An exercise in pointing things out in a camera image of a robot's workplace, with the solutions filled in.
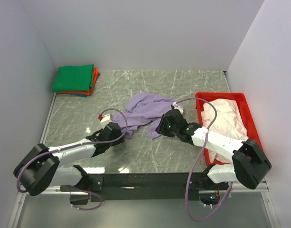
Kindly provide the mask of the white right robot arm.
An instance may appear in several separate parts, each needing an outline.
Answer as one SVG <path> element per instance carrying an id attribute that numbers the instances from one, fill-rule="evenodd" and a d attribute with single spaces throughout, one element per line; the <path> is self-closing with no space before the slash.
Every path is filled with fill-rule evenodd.
<path id="1" fill-rule="evenodd" d="M 166 137 L 176 136 L 193 146 L 204 146 L 230 161 L 215 164 L 204 172 L 202 185 L 208 190 L 222 182 L 239 182 L 254 190 L 272 167 L 257 141 L 232 139 L 198 123 L 188 123 L 178 109 L 166 112 L 155 131 Z"/>

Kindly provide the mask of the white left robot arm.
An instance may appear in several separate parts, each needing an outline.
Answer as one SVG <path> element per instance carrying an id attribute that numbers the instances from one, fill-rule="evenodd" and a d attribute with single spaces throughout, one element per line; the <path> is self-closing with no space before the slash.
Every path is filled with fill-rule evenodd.
<path id="1" fill-rule="evenodd" d="M 61 147 L 46 147 L 37 144 L 14 169 L 17 184 L 36 196 L 53 186 L 72 186 L 78 191 L 94 190 L 90 175 L 79 165 L 66 164 L 104 153 L 111 146 L 124 141 L 121 128 L 110 122 L 103 129 L 71 144 Z"/>

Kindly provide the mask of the lavender t shirt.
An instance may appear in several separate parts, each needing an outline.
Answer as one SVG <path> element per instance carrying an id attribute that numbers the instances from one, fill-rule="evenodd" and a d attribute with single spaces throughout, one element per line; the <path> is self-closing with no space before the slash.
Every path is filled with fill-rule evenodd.
<path id="1" fill-rule="evenodd" d="M 112 121 L 126 132 L 125 137 L 131 139 L 139 127 L 149 125 L 146 134 L 155 139 L 160 137 L 155 130 L 163 114 L 171 109 L 175 99 L 167 98 L 153 93 L 135 94 L 126 104 L 123 114 L 114 114 Z"/>

